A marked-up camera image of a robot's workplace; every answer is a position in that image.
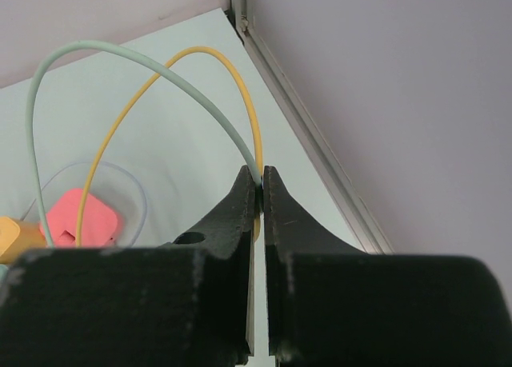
metal frame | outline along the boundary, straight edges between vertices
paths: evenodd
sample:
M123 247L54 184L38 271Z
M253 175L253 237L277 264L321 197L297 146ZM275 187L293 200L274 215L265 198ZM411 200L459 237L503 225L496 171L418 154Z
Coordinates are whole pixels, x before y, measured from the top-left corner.
M393 253L390 243L359 197L310 112L254 28L254 0L231 0L231 8L234 12L235 29L250 58L304 146L354 236L368 253Z

yellow object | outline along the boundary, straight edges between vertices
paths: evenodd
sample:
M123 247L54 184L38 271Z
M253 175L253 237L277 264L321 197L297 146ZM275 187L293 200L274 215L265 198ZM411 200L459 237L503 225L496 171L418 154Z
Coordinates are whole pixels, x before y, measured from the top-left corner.
M237 83L238 89L240 90L240 94L242 95L243 101L247 108L247 113L249 114L249 120L250 120L250 128L253 132L253 141L254 141L254 155L256 157L256 164L258 165L258 168L260 170L260 173L263 175L263 148L262 148L262 135L259 130L259 124L258 124L258 117L256 116L256 111L254 109L254 105L252 100L250 99L249 90L247 89L246 84L242 80L242 77L238 73L238 71L233 66L233 63L231 63L222 53L219 51L212 49L211 47L206 46L195 46L190 47L188 49L184 49L183 51L177 53L174 55L166 64L165 66L167 68L170 68L174 63L179 61L181 58L194 54L194 53L204 53L212 55L213 57L216 57L231 73L231 76L233 77L234 81ZM101 147L99 148L98 152L96 153L96 157L93 160L93 163L90 167L89 174L87 175L86 184L83 187L82 191L82 199L80 200L80 204L78 205L78 216L77 216L77 237L76 237L76 244L77 247L82 245L82 223L83 223L83 212L86 207L86 199L87 194L90 190L90 184L93 181L94 173L96 172L96 169L98 168L98 164L102 159L102 155L106 150L106 147L108 146L110 139L114 136L115 131L118 129L119 125L121 124L122 120L125 118L125 116L130 112L131 108L134 106L134 104L137 102L137 100L157 81L157 79L160 78L160 74L154 74L145 84L140 88L139 91L130 99L128 104L125 106L123 111L119 114L118 118L115 120L114 124L110 128L109 133L106 135L105 139L103 140L103 143ZM256 213L256 218L254 219L254 240L258 239L259 231L260 231L260 217L259 212Z
M0 263L9 265L28 249L42 247L46 241L37 224L0 217Z

white surface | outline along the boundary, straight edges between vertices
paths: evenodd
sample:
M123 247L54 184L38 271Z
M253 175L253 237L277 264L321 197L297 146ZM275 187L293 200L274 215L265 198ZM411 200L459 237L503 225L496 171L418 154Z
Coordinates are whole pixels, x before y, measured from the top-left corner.
M159 62L195 45L223 52L246 81L262 130L264 162L278 167L290 193L320 223L359 247L223 12L212 11L126 43ZM210 97L252 147L242 98L219 62L196 54L173 69ZM150 75L147 69L105 53L49 72L34 118L42 178L69 162L91 159L122 107ZM24 81L0 90L0 215L11 217L19 216L34 196L24 129L28 86ZM226 195L244 164L214 119L164 79L126 117L105 159L132 172L146 187L149 215L138 245L172 241L190 228ZM140 203L138 195L124 197L126 203ZM268 352L261 238L256 244L255 268L258 358L251 363L274 365L264 357Z
M478 257L512 303L510 0L255 0L254 14L395 250Z
M43 57L65 43L126 42L228 5L229 0L0 0L0 87L29 78Z

white table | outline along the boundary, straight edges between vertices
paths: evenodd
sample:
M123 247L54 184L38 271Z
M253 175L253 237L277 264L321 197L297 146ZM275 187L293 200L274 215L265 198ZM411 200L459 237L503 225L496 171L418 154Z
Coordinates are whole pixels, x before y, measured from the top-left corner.
M266 165L276 166L290 193L321 224L358 248L322 179L282 115L270 91L221 10L215 10L125 44L159 62L186 47L223 52L246 82L258 113ZM225 113L252 149L250 124L233 79L211 56L195 54L173 66ZM106 53L49 72L36 102L34 131L40 174L48 178L70 162L90 160L122 107L152 73ZM25 143L29 81L0 90L0 215L18 217L34 197ZM149 213L136 245L172 241L229 191L244 164L217 122L165 79L159 79L114 135L104 159L129 170L148 194ZM86 166L56 179L45 192L46 207L70 187L81 187ZM123 176L99 170L92 192L125 214L126 235L140 218L140 197ZM265 355L266 297L263 240L255 250L256 358Z

yellow cable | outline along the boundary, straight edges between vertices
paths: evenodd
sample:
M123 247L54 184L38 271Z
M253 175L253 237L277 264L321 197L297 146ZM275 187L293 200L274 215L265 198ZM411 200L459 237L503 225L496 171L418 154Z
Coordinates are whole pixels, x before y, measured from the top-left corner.
M249 114L250 120L250 128L253 133L253 141L254 141L254 154L256 157L256 164L260 170L260 173L263 174L263 148L262 148L262 135L259 130L258 117L256 116L256 110L254 109L253 102L250 99L249 90L247 89L246 84L242 80L242 77L235 69L233 64L219 51L212 49L211 47L206 46L195 46L190 47L188 49L184 49L183 51L174 55L166 64L167 68L170 68L174 63L179 61L181 58L194 54L194 53L205 53L216 57L231 73L234 81L237 83L238 89L240 90L240 94L242 95L243 101L247 108L247 113ZM105 139L98 152L96 153L96 157L93 160L93 163L90 167L89 174L87 175L86 184L84 185L82 198L80 199L80 205L78 206L78 216L77 216L77 237L76 237L76 246L80 247L82 245L82 224L83 224L83 213L86 207L86 199L87 194L90 190L90 184L93 181L94 173L98 168L98 164L102 159L103 153L108 146L110 139L114 136L115 131L118 129L122 120L125 116L130 112L131 108L137 102L137 100L151 87L153 83L160 78L160 74L154 74L145 84L140 88L139 91L130 99L128 104L125 106L123 111L119 114L118 118L115 120L112 127L110 127L109 133L106 135ZM259 231L260 231L260 218L259 211L256 211L256 218L254 219L254 240L258 239Z

